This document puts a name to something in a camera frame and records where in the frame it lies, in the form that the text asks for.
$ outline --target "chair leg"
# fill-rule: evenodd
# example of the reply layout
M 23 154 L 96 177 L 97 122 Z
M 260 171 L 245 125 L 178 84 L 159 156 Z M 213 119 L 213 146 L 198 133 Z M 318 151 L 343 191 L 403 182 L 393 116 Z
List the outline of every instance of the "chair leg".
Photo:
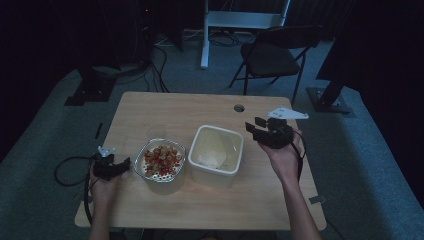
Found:
M 296 100 L 297 89 L 299 88 L 300 79 L 302 78 L 303 68 L 305 67 L 306 57 L 305 55 L 302 57 L 302 63 L 300 64 L 299 73 L 297 74 L 296 86 L 294 87 L 294 92 L 292 96 L 291 104 L 294 106 L 294 101 Z
M 246 73 L 244 74 L 244 88 L 243 88 L 243 95 L 247 95 L 247 84 L 249 83 L 249 72 L 246 68 Z
M 272 82 L 271 82 L 270 84 L 274 84 L 274 83 L 275 83 L 275 81 L 277 81 L 279 78 L 280 78 L 279 76 L 278 76 L 278 77 L 276 77 L 276 78 L 274 78 L 274 80 L 272 80 Z
M 241 69 L 243 69 L 244 66 L 244 62 L 240 64 L 239 69 L 237 70 L 236 74 L 233 77 L 233 80 L 231 81 L 230 85 L 228 86 L 229 88 L 231 88 L 234 84 L 234 82 L 236 81 L 237 76 L 240 74 Z
M 299 88 L 300 79 L 302 78 L 302 71 L 297 74 L 296 86 L 294 87 L 293 96 L 291 100 L 292 106 L 294 106 L 294 101 L 296 100 L 297 89 Z

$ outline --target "square bowl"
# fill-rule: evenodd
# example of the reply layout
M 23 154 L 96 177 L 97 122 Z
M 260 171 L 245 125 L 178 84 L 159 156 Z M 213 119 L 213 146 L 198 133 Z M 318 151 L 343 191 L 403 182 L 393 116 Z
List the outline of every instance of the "square bowl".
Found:
M 240 167 L 243 145 L 243 136 L 238 132 L 201 126 L 188 155 L 193 180 L 213 187 L 230 187 Z
M 185 148 L 171 140 L 155 138 L 141 149 L 135 163 L 135 172 L 155 183 L 173 182 L 183 169 Z

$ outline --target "white bowl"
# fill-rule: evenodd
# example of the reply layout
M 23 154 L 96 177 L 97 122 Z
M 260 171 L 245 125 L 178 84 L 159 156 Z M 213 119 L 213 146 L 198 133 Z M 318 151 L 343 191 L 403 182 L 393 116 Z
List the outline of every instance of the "white bowl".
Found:
M 240 167 L 243 144 L 243 136 L 238 132 L 201 126 L 188 155 L 193 180 L 229 188 Z

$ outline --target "white stand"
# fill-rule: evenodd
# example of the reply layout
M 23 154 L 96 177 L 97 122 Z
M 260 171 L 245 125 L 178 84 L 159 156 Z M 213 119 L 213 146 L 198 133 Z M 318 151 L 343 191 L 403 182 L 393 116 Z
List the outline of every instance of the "white stand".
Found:
M 209 0 L 205 0 L 204 40 L 200 67 L 202 69 L 208 68 L 209 26 L 257 29 L 265 29 L 273 26 L 283 26 L 286 20 L 289 4 L 290 0 L 286 0 L 281 14 L 222 12 L 209 11 Z

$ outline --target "cable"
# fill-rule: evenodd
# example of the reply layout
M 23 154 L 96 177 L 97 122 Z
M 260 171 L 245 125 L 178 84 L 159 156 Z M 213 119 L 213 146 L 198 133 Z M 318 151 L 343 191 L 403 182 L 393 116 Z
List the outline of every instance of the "cable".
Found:
M 164 83 L 164 81 L 163 81 L 163 78 L 162 78 L 162 73 L 163 73 L 163 69 L 165 68 L 165 64 L 166 64 L 166 62 L 167 62 L 167 58 L 168 58 L 168 56 L 167 56 L 167 54 L 166 54 L 166 52 L 165 52 L 165 50 L 163 50 L 163 49 L 161 49 L 160 47 L 158 47 L 158 46 L 155 46 L 155 48 L 156 49 L 158 49 L 158 50 L 160 50 L 162 53 L 163 53 L 163 55 L 164 55 L 164 61 L 163 61 L 163 63 L 162 63 L 162 66 L 161 66 L 161 68 L 160 68 L 160 71 L 156 68 L 156 66 L 152 63 L 152 67 L 153 67 L 153 69 L 155 70 L 155 72 L 158 74 L 158 77 L 159 77 L 159 84 L 160 84 L 160 87 L 161 87 L 161 90 L 162 90 L 162 92 L 167 92 L 167 93 L 169 93 L 170 91 L 168 90 L 168 88 L 166 87 L 166 85 L 165 85 L 165 83 Z
M 336 233 L 339 235 L 339 237 L 343 240 L 345 240 L 346 238 L 343 236 L 343 234 L 334 226 L 333 223 L 331 223 L 328 218 L 325 218 L 325 221 L 327 221 L 327 223 L 334 229 L 334 231 L 336 231 Z
M 61 161 L 61 162 L 60 162 L 60 163 L 56 166 L 56 168 L 54 169 L 54 172 L 53 172 L 54 179 L 56 180 L 56 182 L 57 182 L 59 185 L 64 186 L 64 187 L 72 187 L 72 186 L 76 186 L 76 185 L 78 185 L 78 184 L 80 184 L 80 183 L 84 182 L 85 178 L 83 178 L 83 179 L 81 179 L 81 180 L 78 180 L 78 181 L 76 181 L 76 182 L 73 182 L 73 183 L 64 183 L 62 180 L 60 180 L 60 179 L 59 179 L 58 172 L 59 172 L 60 167 L 61 167 L 64 163 L 66 163 L 66 162 L 68 162 L 68 161 L 71 161 L 71 160 L 74 160 L 74 159 L 92 160 L 92 158 L 76 156 L 76 157 L 69 157 L 69 158 L 66 158 L 66 159 L 64 159 L 63 161 Z

